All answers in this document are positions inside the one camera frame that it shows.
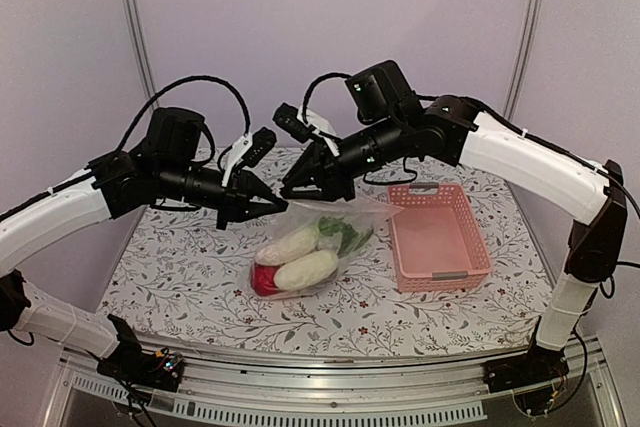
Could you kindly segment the white radish toy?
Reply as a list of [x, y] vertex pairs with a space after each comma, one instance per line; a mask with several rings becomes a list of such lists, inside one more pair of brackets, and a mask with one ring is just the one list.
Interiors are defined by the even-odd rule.
[[308, 225], [261, 248], [254, 261], [263, 266], [280, 266], [312, 252], [319, 241], [319, 230]]

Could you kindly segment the white radish with green leaf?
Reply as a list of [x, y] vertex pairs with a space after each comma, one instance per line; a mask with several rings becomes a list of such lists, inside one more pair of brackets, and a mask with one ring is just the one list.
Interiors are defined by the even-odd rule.
[[374, 232], [372, 227], [358, 229], [343, 218], [330, 216], [305, 226], [308, 225], [319, 230], [317, 246], [297, 260], [278, 266], [274, 281], [280, 291], [302, 291], [324, 282], [337, 271], [342, 260], [359, 252]]

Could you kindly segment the clear zip top bag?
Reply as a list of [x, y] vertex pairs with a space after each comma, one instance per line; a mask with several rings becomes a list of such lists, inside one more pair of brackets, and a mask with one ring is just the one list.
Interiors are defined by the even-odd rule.
[[248, 282], [268, 300], [307, 297], [325, 289], [402, 208], [371, 197], [292, 201], [252, 258]]

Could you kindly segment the red mushroom toy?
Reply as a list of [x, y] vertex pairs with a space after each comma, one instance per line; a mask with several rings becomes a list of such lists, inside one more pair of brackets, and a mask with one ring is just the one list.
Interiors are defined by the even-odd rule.
[[264, 266], [261, 264], [252, 266], [250, 284], [256, 295], [269, 297], [280, 292], [274, 281], [278, 269], [278, 266]]

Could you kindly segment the pink plastic basket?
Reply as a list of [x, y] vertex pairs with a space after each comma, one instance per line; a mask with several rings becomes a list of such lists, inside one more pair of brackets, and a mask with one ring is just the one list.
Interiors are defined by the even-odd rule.
[[397, 289], [401, 293], [472, 290], [491, 273], [483, 234], [458, 183], [391, 186], [388, 202]]

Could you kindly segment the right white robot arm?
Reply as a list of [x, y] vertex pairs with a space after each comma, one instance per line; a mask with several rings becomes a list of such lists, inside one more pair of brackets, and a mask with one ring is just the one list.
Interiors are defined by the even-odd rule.
[[284, 176], [281, 193], [350, 201], [356, 178], [397, 159], [431, 157], [498, 176], [560, 207], [573, 219], [564, 273], [516, 368], [524, 382], [537, 383], [554, 369], [555, 354], [618, 264], [633, 202], [622, 173], [613, 161], [593, 163], [527, 134], [477, 99], [423, 100], [410, 93], [396, 105], [375, 103], [364, 129], [342, 139], [306, 120], [305, 109], [282, 104], [275, 124], [311, 145]]

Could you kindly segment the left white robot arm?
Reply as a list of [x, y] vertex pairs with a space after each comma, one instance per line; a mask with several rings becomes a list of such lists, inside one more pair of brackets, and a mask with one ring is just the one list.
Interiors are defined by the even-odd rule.
[[121, 152], [91, 161], [63, 184], [1, 217], [1, 329], [25, 331], [106, 360], [128, 381], [148, 373], [148, 359], [123, 319], [99, 316], [50, 296], [19, 265], [59, 240], [142, 206], [172, 201], [217, 213], [217, 227], [280, 213], [287, 207], [253, 172], [220, 172], [192, 155]]

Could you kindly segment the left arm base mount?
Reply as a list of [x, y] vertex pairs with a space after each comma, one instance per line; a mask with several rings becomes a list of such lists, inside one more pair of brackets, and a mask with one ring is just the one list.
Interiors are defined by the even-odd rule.
[[139, 345], [121, 343], [98, 361], [97, 372], [125, 384], [176, 392], [184, 367], [183, 355], [168, 347], [147, 353]]

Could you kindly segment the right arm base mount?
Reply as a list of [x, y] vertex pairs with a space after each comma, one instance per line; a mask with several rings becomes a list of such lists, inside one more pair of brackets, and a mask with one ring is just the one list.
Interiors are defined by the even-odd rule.
[[538, 347], [483, 364], [483, 382], [489, 392], [510, 391], [518, 410], [532, 417], [551, 411], [568, 374], [563, 350]]

